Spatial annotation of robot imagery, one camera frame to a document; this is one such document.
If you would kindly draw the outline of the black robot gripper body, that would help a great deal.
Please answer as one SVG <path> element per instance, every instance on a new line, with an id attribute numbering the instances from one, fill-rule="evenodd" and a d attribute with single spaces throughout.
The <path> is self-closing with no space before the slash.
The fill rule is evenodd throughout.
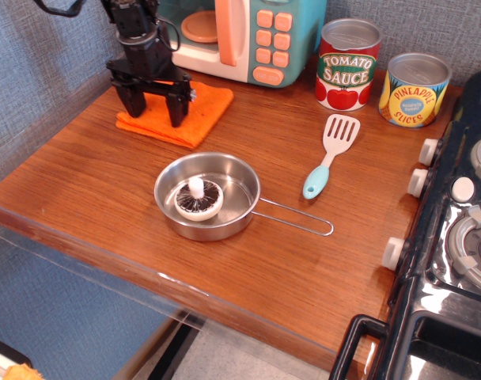
<path id="1" fill-rule="evenodd" d="M 107 63 L 114 86 L 140 89 L 144 94 L 188 95 L 191 102 L 196 98 L 191 77 L 173 63 L 169 38 L 160 28 L 150 27 L 139 36 L 117 32 L 116 38 L 124 57 Z"/>

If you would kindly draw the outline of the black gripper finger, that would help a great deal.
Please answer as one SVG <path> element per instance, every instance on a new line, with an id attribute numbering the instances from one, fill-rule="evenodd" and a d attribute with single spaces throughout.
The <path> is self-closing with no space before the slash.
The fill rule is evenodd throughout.
<path id="1" fill-rule="evenodd" d="M 146 109 L 144 93 L 140 89 L 121 85 L 115 85 L 115 89 L 128 114 L 134 118 L 140 117 Z"/>
<path id="2" fill-rule="evenodd" d="M 173 127 L 179 127 L 188 114 L 191 97 L 188 95 L 170 94 L 165 100 L 171 125 Z"/>

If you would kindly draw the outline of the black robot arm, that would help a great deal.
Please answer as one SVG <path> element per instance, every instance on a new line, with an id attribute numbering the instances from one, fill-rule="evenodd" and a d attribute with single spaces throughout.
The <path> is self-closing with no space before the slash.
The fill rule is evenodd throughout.
<path id="1" fill-rule="evenodd" d="M 147 93 L 165 98 L 173 127 L 179 127 L 195 98 L 191 77 L 172 61 L 167 26 L 158 1 L 104 1 L 124 57 L 107 62 L 112 84 L 130 116 L 146 109 Z"/>

